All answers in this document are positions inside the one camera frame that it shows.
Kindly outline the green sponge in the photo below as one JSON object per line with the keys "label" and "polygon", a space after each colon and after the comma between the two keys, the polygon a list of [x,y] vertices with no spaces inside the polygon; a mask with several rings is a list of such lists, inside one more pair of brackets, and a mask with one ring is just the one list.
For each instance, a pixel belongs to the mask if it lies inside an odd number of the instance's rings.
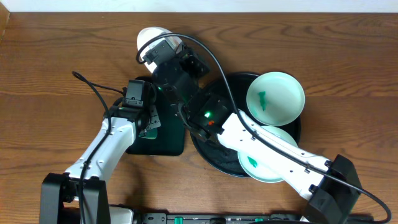
{"label": "green sponge", "polygon": [[157,137],[157,129],[145,129],[139,133],[140,138],[144,139],[155,139]]}

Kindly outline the white plate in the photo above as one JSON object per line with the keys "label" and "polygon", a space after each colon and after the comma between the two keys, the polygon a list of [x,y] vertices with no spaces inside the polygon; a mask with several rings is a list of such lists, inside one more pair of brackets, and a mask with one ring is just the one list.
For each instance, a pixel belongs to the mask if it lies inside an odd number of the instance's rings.
{"label": "white plate", "polygon": [[[140,33],[137,36],[137,49],[140,50],[141,47],[154,37],[157,37],[158,35],[161,34],[168,34],[171,33],[170,30],[162,28],[162,27],[147,27],[145,29],[142,29]],[[153,49],[157,44],[161,43],[163,40],[166,40],[169,45],[176,51],[180,52],[182,49],[181,44],[183,41],[179,37],[164,37],[159,40],[154,41],[153,43],[149,44],[144,50],[139,54],[140,59],[145,56],[145,54]]]}

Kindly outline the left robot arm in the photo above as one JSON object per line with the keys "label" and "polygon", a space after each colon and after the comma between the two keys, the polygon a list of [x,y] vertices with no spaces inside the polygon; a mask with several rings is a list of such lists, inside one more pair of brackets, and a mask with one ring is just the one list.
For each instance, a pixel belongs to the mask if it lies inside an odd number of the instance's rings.
{"label": "left robot arm", "polygon": [[107,183],[138,135],[160,126],[154,105],[112,106],[83,155],[62,174],[49,173],[41,186],[40,223],[134,223],[130,208],[111,206]]}

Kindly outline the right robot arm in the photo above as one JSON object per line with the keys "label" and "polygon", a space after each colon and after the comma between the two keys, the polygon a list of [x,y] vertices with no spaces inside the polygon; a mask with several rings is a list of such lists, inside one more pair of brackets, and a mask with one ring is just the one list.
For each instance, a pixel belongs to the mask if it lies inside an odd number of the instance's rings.
{"label": "right robot arm", "polygon": [[312,223],[346,223],[361,186],[353,163],[301,150],[266,131],[230,99],[206,93],[198,79],[208,66],[190,48],[160,44],[143,57],[155,65],[154,83],[198,139],[245,153],[264,164],[308,201],[303,216]]}

